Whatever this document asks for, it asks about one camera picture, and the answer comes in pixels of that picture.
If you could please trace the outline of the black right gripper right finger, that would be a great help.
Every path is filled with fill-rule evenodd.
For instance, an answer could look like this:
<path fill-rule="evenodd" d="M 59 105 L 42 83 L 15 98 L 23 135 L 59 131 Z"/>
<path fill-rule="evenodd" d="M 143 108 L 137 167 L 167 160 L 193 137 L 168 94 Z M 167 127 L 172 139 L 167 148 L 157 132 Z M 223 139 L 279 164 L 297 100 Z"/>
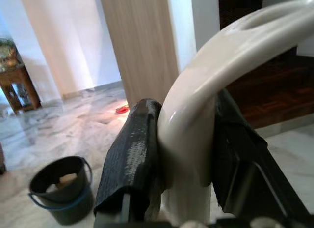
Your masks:
<path fill-rule="evenodd" d="M 215 105 L 212 182 L 218 205 L 238 219 L 309 221 L 310 214 L 227 90 Z"/>

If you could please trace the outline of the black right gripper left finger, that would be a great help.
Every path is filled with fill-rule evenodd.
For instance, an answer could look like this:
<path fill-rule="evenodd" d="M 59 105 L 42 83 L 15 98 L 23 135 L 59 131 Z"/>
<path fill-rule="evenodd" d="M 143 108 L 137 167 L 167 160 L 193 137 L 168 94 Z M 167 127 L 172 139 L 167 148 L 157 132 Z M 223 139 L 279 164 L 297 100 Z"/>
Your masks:
<path fill-rule="evenodd" d="M 105 158 L 94 206 L 97 220 L 120 214 L 124 195 L 129 195 L 132 219 L 157 218 L 164 191 L 157 140 L 160 110 L 154 99 L 142 99 L 130 110 Z"/>

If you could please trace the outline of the tan cardboard piece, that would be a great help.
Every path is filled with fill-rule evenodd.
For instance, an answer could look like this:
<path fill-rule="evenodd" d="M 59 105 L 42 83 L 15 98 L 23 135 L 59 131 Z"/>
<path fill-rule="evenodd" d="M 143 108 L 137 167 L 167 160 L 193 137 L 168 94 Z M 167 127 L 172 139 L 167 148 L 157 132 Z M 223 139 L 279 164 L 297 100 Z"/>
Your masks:
<path fill-rule="evenodd" d="M 66 174 L 59 178 L 59 181 L 55 184 L 55 186 L 57 189 L 64 188 L 65 186 L 71 184 L 76 178 L 76 173 Z"/>

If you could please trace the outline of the cream long handled dustpan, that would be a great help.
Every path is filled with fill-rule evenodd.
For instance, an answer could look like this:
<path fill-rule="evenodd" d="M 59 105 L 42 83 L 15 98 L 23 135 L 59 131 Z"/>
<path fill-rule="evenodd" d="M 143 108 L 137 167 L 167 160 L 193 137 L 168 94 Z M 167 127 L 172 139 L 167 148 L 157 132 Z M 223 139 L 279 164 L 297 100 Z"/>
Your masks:
<path fill-rule="evenodd" d="M 217 93 L 314 34 L 314 0 L 271 5 L 224 27 L 179 74 L 159 114 L 166 190 L 161 209 L 173 225 L 207 222 Z"/>

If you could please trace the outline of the dark wood staircase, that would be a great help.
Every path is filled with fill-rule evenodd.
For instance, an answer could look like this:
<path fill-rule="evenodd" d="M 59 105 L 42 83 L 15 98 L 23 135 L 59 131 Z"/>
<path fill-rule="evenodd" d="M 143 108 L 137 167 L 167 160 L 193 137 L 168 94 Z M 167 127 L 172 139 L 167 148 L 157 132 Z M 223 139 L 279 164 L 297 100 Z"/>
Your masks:
<path fill-rule="evenodd" d="M 288 0 L 219 0 L 220 27 Z M 245 119 L 260 128 L 314 114 L 314 35 L 227 87 Z"/>

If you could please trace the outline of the black plastic bucket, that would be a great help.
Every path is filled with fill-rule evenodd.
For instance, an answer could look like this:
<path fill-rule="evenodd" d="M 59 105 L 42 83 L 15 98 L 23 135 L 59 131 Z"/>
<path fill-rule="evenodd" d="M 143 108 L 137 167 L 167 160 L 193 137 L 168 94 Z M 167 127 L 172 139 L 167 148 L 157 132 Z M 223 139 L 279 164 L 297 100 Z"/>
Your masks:
<path fill-rule="evenodd" d="M 67 174 L 76 174 L 76 178 L 61 189 L 47 191 Z M 30 181 L 28 196 L 38 207 L 50 212 L 60 225 L 72 225 L 93 208 L 92 180 L 88 162 L 83 157 L 68 156 L 42 168 Z"/>

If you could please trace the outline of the light wood panel column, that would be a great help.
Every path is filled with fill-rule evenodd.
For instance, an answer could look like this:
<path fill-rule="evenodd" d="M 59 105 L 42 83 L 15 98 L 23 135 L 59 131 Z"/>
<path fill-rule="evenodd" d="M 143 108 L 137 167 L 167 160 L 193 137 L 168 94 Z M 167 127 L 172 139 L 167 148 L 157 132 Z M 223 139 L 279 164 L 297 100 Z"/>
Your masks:
<path fill-rule="evenodd" d="M 179 75 L 168 0 L 101 0 L 127 102 L 163 103 Z"/>

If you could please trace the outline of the small brown wooden table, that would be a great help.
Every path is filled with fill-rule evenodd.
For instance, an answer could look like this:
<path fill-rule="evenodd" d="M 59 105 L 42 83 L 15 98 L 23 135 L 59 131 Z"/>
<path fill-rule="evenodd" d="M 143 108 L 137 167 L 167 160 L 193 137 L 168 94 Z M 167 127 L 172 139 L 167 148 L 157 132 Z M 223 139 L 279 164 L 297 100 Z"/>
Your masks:
<path fill-rule="evenodd" d="M 39 96 L 23 64 L 0 72 L 0 88 L 14 114 L 41 107 Z"/>

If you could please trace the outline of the green table ornament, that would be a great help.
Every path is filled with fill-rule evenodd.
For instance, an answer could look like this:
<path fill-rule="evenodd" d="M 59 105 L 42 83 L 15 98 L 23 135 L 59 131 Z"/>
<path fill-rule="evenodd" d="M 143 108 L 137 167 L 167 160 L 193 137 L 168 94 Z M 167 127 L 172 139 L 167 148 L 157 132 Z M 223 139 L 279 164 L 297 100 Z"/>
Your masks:
<path fill-rule="evenodd" d="M 0 68 L 11 68 L 22 63 L 15 43 L 12 40 L 0 38 Z"/>

